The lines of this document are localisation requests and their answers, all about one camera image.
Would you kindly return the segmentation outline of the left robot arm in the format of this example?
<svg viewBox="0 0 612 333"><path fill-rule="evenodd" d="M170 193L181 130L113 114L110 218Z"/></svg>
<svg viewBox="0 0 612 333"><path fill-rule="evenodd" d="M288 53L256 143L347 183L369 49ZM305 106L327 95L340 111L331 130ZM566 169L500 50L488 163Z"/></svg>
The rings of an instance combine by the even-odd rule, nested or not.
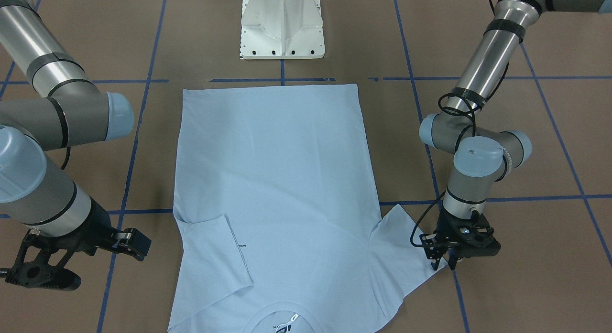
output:
<svg viewBox="0 0 612 333"><path fill-rule="evenodd" d="M533 30L547 48L592 41L595 35L611 36L611 29L586 28L576 35L558 35L538 24L560 16L611 14L611 0L489 0L491 22L482 27L481 41L457 83L437 101L438 112L423 117L420 138L429 148L454 157L452 174L443 200L437 230L422 236L420 246L437 263L444 253L455 270L457 262L471 257L494 256L499 243L484 216L490 187L527 163L533 152L531 140L522 132L484 129L481 113L494 100L507 76L516 50L525 51L524 40Z"/></svg>

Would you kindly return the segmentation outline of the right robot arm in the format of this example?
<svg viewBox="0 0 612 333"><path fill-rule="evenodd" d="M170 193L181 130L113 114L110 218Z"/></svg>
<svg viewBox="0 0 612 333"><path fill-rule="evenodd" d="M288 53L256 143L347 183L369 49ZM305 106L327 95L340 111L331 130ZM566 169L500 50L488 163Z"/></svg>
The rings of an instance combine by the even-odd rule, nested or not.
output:
<svg viewBox="0 0 612 333"><path fill-rule="evenodd" d="M1 45L39 95L1 103L2 213L28 227L43 248L104 248L143 260L150 239L134 228L114 228L107 211L47 155L129 135L131 103L90 81L33 0L1 0Z"/></svg>

